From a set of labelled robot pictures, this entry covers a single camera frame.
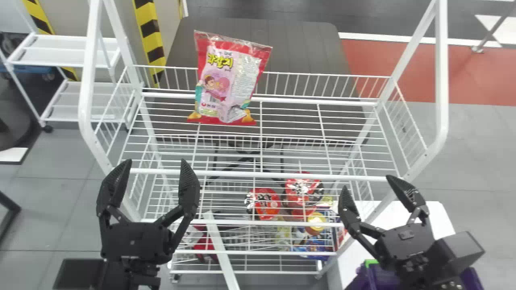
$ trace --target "hazard stripe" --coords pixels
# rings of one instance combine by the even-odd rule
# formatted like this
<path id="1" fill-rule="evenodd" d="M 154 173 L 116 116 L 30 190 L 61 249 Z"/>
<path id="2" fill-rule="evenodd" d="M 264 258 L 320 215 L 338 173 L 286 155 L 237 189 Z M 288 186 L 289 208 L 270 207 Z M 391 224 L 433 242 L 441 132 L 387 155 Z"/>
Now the hazard stripe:
<path id="1" fill-rule="evenodd" d="M 46 14 L 43 11 L 41 4 L 39 3 L 39 0 L 22 0 L 22 2 L 27 9 L 27 12 L 29 12 L 30 17 L 32 17 L 34 20 L 39 33 L 54 35 L 54 30 L 52 29 L 49 19 L 46 17 Z M 77 77 L 77 74 L 73 68 L 62 68 L 62 70 L 68 79 L 74 80 L 76 82 L 79 81 L 79 78 Z"/>
<path id="2" fill-rule="evenodd" d="M 164 66 L 166 63 L 163 40 L 159 31 L 158 16 L 153 0 L 133 0 L 136 23 L 140 27 L 141 43 L 143 51 L 150 66 Z M 149 68 L 154 86 L 157 86 L 162 68 Z"/>

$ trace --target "wheel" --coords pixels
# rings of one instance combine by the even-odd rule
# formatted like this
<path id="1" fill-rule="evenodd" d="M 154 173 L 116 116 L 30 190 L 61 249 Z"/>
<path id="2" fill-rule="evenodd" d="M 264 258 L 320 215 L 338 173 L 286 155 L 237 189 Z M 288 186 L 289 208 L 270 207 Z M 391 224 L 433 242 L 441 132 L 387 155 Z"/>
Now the wheel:
<path id="1" fill-rule="evenodd" d="M 172 277 L 172 283 L 178 283 L 179 279 L 181 279 L 181 274 L 174 274 L 174 277 Z"/>
<path id="2" fill-rule="evenodd" d="M 45 73 L 45 74 L 42 74 L 41 77 L 43 78 L 43 80 L 45 82 L 51 82 L 56 78 L 56 75 L 53 73 Z"/>
<path id="3" fill-rule="evenodd" d="M 45 127 L 43 127 L 43 132 L 45 133 L 52 133 L 54 131 L 54 127 L 50 126 L 50 125 L 46 125 Z"/>
<path id="4" fill-rule="evenodd" d="M 11 80 L 12 79 L 11 74 L 8 73 L 8 72 L 3 72 L 2 73 L 2 78 L 3 79 L 7 79 L 7 80 Z"/>

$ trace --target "red floor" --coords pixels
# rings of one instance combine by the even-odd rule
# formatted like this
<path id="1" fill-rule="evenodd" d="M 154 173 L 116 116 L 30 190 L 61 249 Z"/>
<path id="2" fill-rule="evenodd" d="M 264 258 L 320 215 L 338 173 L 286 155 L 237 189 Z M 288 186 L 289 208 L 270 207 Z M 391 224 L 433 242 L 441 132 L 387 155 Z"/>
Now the red floor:
<path id="1" fill-rule="evenodd" d="M 352 74 L 390 75 L 406 43 L 342 40 Z M 420 44 L 399 80 L 407 101 L 433 102 L 434 45 Z M 516 106 L 516 50 L 449 46 L 450 102 Z"/>

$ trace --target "white metal rack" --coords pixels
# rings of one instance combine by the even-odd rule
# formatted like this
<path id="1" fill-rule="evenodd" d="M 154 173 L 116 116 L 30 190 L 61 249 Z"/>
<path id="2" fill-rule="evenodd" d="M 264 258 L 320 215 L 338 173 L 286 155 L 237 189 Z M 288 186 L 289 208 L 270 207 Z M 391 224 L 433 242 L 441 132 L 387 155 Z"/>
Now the white metal rack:
<path id="1" fill-rule="evenodd" d="M 49 132 L 52 128 L 48 126 L 45 127 L 49 121 L 77 122 L 80 82 L 68 80 L 60 67 L 82 68 L 85 65 L 84 59 L 86 42 L 88 41 L 87 37 L 37 34 L 33 25 L 30 25 L 29 19 L 26 18 L 24 13 L 19 11 L 20 8 L 17 5 L 14 7 L 18 9 L 20 17 L 24 19 L 27 27 L 29 27 L 32 32 L 25 37 L 8 57 L 0 52 L 2 62 L 41 127 Z M 116 78 L 118 78 L 115 73 L 115 67 L 120 60 L 120 47 L 116 38 L 102 38 L 99 34 L 97 42 L 99 43 L 99 48 L 96 52 L 97 58 L 95 63 L 92 64 L 97 69 L 108 70 L 111 82 L 94 83 L 96 87 L 95 91 L 98 91 L 98 93 L 95 93 L 94 97 L 94 108 L 106 106 L 115 86 Z M 43 113 L 39 114 L 33 106 L 22 83 L 14 73 L 14 66 L 56 67 L 58 72 L 62 75 L 63 82 Z M 95 122 L 95 117 L 98 114 L 93 112 L 92 115 L 91 121 Z"/>
<path id="2" fill-rule="evenodd" d="M 104 51 L 97 51 L 96 68 L 114 67 L 120 58 L 120 49 L 115 38 L 102 38 Z M 13 65 L 74 67 L 84 65 L 86 37 L 29 34 L 7 59 Z"/>
<path id="3" fill-rule="evenodd" d="M 101 2 L 125 70 L 92 126 Z M 434 142 L 425 144 L 397 81 L 434 18 L 438 130 Z M 171 273 L 296 273 L 320 278 L 352 242 L 335 239 L 343 226 L 332 207 L 342 187 L 351 189 L 362 218 L 371 222 L 394 199 L 391 193 L 375 201 L 375 190 L 387 186 L 385 174 L 412 180 L 446 140 L 446 18 L 446 0 L 432 0 L 391 76 L 264 73 L 250 105 L 257 125 L 239 127 L 186 122 L 194 105 L 196 69 L 134 64 L 114 1 L 92 0 L 79 98 L 80 130 L 105 173 L 121 160 L 133 159 L 123 206 L 134 220 L 151 221 L 176 206 L 180 159 L 194 168 L 201 183 L 199 213 L 204 218 L 191 224 L 201 228 L 205 248 L 194 247 L 192 237 L 185 236 L 169 265 Z M 163 70 L 158 88 L 145 77 L 147 70 Z M 122 106 L 116 104 L 120 96 L 129 96 Z M 107 121 L 112 106 L 123 108 L 118 123 Z M 129 126 L 129 134 L 120 130 L 123 125 Z M 292 178 L 321 180 L 325 197 L 317 211 L 325 220 L 309 222 L 309 208 L 303 206 L 293 215 L 288 204 L 273 221 L 257 220 L 255 212 L 246 212 L 244 198 L 251 189 L 267 187 L 282 196 L 284 181 Z M 298 252 L 289 242 L 294 238 L 277 235 L 282 227 L 293 232 L 311 225 L 325 228 L 319 242 L 333 250 Z M 224 259 L 201 263 L 197 254 Z M 330 258 L 310 259 L 316 256 Z M 229 288 L 238 288 L 229 275 L 226 279 Z"/>

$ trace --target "shelf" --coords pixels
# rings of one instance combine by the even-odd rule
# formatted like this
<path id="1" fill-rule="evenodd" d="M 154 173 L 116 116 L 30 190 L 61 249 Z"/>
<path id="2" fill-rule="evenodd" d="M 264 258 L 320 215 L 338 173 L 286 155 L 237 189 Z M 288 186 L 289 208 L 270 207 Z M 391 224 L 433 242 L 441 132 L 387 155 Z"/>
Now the shelf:
<path id="1" fill-rule="evenodd" d="M 114 67 L 120 58 L 120 49 L 115 38 L 103 38 L 109 65 L 101 46 L 97 51 L 95 67 Z M 84 66 L 86 37 L 29 34 L 9 56 L 13 65 L 75 67 Z"/>
<path id="2" fill-rule="evenodd" d="M 112 83 L 97 82 L 94 84 L 91 109 L 92 121 L 100 120 L 102 115 L 104 115 L 105 122 L 120 122 L 123 120 L 123 112 L 127 105 L 127 101 L 124 100 L 129 99 L 130 91 L 128 87 L 130 84 L 120 85 L 121 90 L 117 95 L 118 101 L 116 104 L 111 104 L 109 109 L 106 110 L 111 95 L 113 94 L 114 86 L 115 85 Z M 79 91 L 80 82 L 64 80 L 45 110 L 48 111 L 49 116 L 45 117 L 45 114 L 43 114 L 42 120 L 46 122 L 77 122 Z"/>

